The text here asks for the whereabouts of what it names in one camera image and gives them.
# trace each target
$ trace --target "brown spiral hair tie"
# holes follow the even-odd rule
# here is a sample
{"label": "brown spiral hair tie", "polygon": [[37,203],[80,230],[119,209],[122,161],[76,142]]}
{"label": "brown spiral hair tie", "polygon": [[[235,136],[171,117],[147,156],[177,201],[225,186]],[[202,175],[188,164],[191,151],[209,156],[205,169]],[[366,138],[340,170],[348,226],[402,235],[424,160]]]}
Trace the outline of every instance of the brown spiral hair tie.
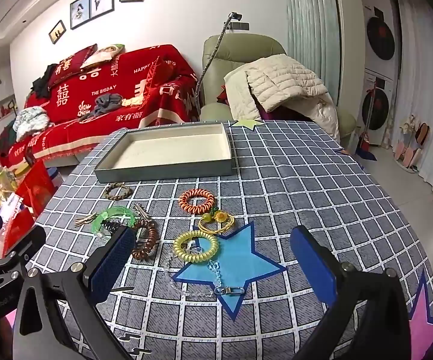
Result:
{"label": "brown spiral hair tie", "polygon": [[141,227],[144,228],[148,232],[148,234],[147,240],[145,241],[141,249],[135,248],[133,249],[133,252],[131,252],[133,258],[137,260],[144,260],[148,257],[148,255],[155,247],[156,239],[158,238],[158,232],[155,229],[155,224],[153,221],[141,219],[137,223],[135,223],[133,229],[136,232]]}

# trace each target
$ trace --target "braided bracelet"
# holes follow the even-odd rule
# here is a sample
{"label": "braided bracelet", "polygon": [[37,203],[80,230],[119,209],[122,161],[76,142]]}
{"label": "braided bracelet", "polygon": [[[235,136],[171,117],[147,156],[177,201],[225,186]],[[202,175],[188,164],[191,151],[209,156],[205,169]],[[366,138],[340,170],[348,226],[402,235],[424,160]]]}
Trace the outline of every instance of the braided bracelet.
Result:
{"label": "braided bracelet", "polygon": [[[122,195],[110,195],[110,192],[112,190],[114,190],[115,188],[123,188],[124,190],[126,190],[126,192],[124,192]],[[126,199],[129,198],[131,196],[131,194],[133,193],[133,190],[130,187],[127,187],[125,184],[123,183],[112,183],[109,186],[107,186],[104,190],[104,194],[103,197],[105,199],[109,199],[109,200],[122,200],[122,199]]]}

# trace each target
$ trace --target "red sofa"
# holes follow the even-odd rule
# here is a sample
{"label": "red sofa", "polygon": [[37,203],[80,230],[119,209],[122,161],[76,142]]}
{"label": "red sofa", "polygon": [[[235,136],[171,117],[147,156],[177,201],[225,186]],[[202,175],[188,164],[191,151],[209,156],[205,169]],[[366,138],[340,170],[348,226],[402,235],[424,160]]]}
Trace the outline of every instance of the red sofa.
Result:
{"label": "red sofa", "polygon": [[[0,163],[16,168],[24,161],[27,146],[44,161],[87,152],[120,128],[142,128],[198,120],[194,103],[197,78],[172,45],[126,52],[98,68],[57,84],[51,98],[37,99],[33,93],[26,107],[43,107],[54,126],[34,137],[15,143]],[[101,116],[79,121],[105,93],[130,99],[143,91],[143,104],[121,107]]]}

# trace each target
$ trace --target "green bangle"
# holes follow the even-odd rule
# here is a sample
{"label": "green bangle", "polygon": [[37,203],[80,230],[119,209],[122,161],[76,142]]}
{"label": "green bangle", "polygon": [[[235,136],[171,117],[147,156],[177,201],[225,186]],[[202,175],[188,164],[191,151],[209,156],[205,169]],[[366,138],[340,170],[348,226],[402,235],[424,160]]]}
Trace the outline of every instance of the green bangle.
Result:
{"label": "green bangle", "polygon": [[135,214],[133,214],[132,210],[130,210],[126,207],[120,207],[120,206],[111,207],[111,208],[108,208],[108,209],[102,211],[95,218],[95,220],[92,223],[92,233],[98,234],[100,232],[101,223],[105,219],[113,218],[114,216],[121,216],[121,215],[129,216],[130,219],[129,219],[127,226],[133,227],[135,225],[136,218],[135,218]]}

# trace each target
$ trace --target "checkered tablecloth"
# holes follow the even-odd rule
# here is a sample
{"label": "checkered tablecloth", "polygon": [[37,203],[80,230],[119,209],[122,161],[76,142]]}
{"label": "checkered tablecloth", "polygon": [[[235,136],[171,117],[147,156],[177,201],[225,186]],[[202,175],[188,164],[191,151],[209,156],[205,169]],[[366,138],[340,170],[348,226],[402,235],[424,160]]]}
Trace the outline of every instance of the checkered tablecloth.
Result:
{"label": "checkered tablecloth", "polygon": [[[370,272],[395,268],[408,310],[424,270],[433,316],[433,271],[415,232],[376,181],[351,157],[339,154],[323,130],[304,122],[267,122],[254,131],[228,123],[225,128],[234,175],[127,183],[134,192],[121,202],[102,197],[104,185],[93,173],[124,131],[108,136],[74,169],[39,217],[47,244],[30,266],[54,272],[85,261],[102,240],[93,236],[91,225],[76,228],[74,220],[138,202],[157,223],[161,239],[156,253],[147,262],[130,259],[115,287],[134,290],[110,294],[97,307],[116,337],[136,335],[122,344],[146,360],[290,359],[326,311],[290,250],[290,232],[299,224],[340,261]],[[180,297],[164,276],[173,240],[198,219],[177,203],[190,188],[212,191],[218,206],[236,217],[237,227],[254,221],[256,250],[287,267],[251,283],[234,322],[214,299]],[[181,266],[176,260],[172,268],[176,272]],[[185,283],[183,288],[192,291],[198,285]],[[355,309],[335,357],[347,348],[363,308]],[[91,357],[66,303],[61,310],[79,350]]]}

